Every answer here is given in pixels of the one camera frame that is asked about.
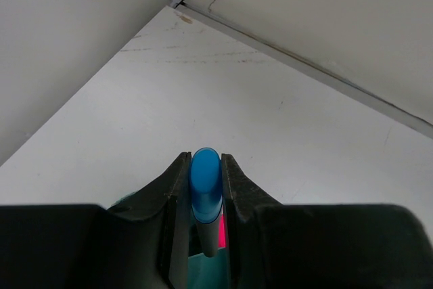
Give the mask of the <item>black marker blue cap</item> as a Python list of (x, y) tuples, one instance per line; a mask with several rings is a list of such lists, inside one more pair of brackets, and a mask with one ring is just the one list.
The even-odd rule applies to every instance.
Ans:
[(216, 150), (201, 148), (193, 155), (189, 168), (189, 191), (202, 252), (206, 257), (214, 257), (219, 249), (223, 211), (222, 167)]

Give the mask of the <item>black marker pink cap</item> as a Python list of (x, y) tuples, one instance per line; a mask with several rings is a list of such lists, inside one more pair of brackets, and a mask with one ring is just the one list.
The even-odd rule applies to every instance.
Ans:
[(226, 247), (224, 214), (221, 215), (220, 220), (219, 220), (218, 246), (219, 246), (219, 248), (225, 248)]

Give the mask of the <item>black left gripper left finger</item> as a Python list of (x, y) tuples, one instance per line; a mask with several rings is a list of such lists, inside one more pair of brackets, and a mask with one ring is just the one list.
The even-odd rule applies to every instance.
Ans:
[(159, 177), (108, 209), (113, 284), (121, 288), (185, 288), (189, 249), (189, 152)]

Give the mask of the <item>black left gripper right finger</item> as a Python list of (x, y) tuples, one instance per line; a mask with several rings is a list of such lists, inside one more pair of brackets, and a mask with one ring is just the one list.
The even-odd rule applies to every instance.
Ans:
[(256, 209), (280, 203), (253, 182), (230, 154), (221, 156), (227, 272), (230, 288), (265, 288)]

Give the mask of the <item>teal round desk organizer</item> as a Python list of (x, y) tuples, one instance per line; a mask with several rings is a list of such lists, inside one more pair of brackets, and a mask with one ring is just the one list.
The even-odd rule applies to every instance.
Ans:
[[(219, 248), (216, 256), (211, 258), (204, 255), (198, 238), (196, 222), (192, 216), (190, 193), (189, 207), (189, 249), (187, 260), (187, 285), (185, 288), (227, 288), (226, 250)], [(110, 239), (114, 247), (112, 235), (118, 222), (114, 215), (110, 214), (110, 216), (113, 218)], [(119, 284), (113, 284), (111, 281), (110, 285), (115, 288), (121, 288)]]

